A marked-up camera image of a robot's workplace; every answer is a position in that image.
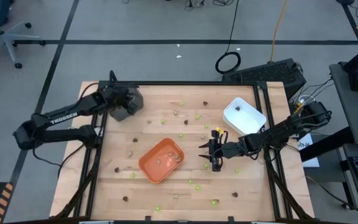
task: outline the orange plastic tray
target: orange plastic tray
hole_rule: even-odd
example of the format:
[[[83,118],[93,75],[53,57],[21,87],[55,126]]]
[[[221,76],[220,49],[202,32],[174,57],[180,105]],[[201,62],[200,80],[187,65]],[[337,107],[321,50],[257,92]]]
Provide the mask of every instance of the orange plastic tray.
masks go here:
[[[139,167],[151,183],[158,184],[178,167],[185,159],[185,154],[170,138],[165,138],[139,159]]]

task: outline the wooden table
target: wooden table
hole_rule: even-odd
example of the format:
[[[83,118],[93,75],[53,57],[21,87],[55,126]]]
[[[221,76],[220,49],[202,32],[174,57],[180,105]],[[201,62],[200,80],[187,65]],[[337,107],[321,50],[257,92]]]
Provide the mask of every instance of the wooden table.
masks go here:
[[[81,91],[89,85],[84,82]],[[275,123],[290,114],[282,83],[267,83]],[[96,90],[90,88],[88,93]],[[272,199],[269,190],[263,152],[257,161],[248,157],[224,160],[221,172],[204,169],[207,149],[198,146],[207,142],[212,129],[220,127],[229,132],[229,141],[237,141],[239,135],[223,122],[223,109],[236,97],[255,106],[252,86],[140,86],[144,108],[134,116],[117,122],[108,117],[98,181],[93,202],[93,220],[192,220],[227,221],[273,221]],[[260,90],[262,111],[266,115],[263,93]],[[91,117],[77,117],[73,127],[90,124]],[[151,184],[138,166],[138,160],[163,138],[172,138],[185,152],[182,165],[162,183]],[[74,151],[79,141],[67,144],[65,156]],[[78,188],[85,150],[81,150],[64,165],[58,180],[50,214],[57,214],[71,199]],[[305,173],[299,153],[290,148],[281,151],[283,168],[289,191],[305,211],[314,216]],[[277,189],[280,213],[285,217],[281,192]],[[86,199],[83,196],[81,214],[85,214]]]

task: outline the white paper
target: white paper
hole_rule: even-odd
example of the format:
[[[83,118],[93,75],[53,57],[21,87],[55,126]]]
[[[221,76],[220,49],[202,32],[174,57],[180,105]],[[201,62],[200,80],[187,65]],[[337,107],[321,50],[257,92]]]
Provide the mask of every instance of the white paper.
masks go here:
[[[311,135],[307,134],[298,141],[298,149],[302,150],[312,144],[313,144],[313,140],[311,140]],[[316,157],[308,161],[304,161],[303,167],[320,167],[320,164],[318,163],[318,159]]]

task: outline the white bowl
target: white bowl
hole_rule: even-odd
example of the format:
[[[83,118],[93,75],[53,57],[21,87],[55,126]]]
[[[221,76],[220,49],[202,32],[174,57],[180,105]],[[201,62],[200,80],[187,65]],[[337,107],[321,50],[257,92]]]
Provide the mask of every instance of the white bowl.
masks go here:
[[[237,97],[223,111],[223,121],[241,135],[257,133],[266,117],[242,98]]]

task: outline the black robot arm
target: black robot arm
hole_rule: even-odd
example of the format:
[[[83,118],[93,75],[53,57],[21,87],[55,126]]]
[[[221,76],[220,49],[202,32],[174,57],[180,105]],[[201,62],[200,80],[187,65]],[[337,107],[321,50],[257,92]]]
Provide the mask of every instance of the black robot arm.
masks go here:
[[[53,131],[47,131],[47,128],[77,116],[102,114],[106,110],[115,110],[117,107],[123,107],[129,114],[134,114],[137,106],[131,102],[132,99],[133,94],[130,93],[128,86],[117,86],[111,80],[108,85],[90,95],[83,96],[82,94],[80,99],[70,106],[45,114],[34,113],[31,119],[22,123],[13,135],[22,150],[34,149],[46,142],[71,140],[79,140],[87,147],[96,147],[98,142],[95,140],[98,138],[98,131],[95,131],[91,125]]]

